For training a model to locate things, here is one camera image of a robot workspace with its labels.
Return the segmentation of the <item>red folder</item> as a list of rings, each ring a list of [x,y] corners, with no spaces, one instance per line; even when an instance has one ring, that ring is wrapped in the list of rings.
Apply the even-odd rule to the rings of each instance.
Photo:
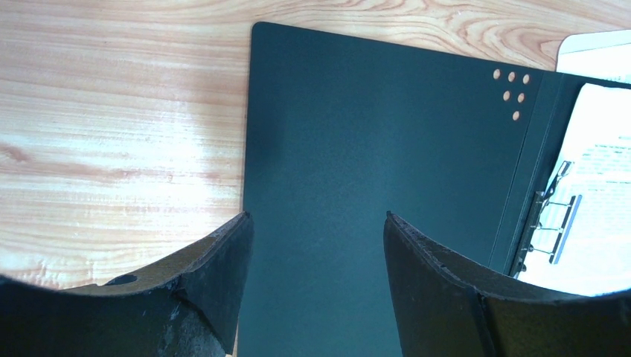
[[[258,22],[241,356],[405,356],[389,213],[516,279],[585,84],[626,83]]]

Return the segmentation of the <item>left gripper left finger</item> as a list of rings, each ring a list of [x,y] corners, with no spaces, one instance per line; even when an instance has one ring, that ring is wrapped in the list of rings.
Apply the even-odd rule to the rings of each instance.
[[[252,257],[242,212],[108,283],[53,290],[1,277],[3,356],[228,356]]]

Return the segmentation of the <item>pink clipboard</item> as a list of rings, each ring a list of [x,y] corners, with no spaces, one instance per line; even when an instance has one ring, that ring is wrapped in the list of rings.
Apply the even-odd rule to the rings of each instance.
[[[568,36],[561,42],[556,71],[630,83],[630,31]]]

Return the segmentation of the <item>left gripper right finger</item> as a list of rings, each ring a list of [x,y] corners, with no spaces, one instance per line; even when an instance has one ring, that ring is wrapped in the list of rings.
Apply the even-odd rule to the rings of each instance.
[[[396,214],[383,231],[405,356],[628,356],[630,292],[524,283],[435,242]]]

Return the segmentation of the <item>printed paper sheet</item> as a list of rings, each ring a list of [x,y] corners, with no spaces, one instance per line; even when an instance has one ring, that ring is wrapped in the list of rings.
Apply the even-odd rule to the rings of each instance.
[[[630,90],[585,84],[518,280],[576,295],[630,288]]]

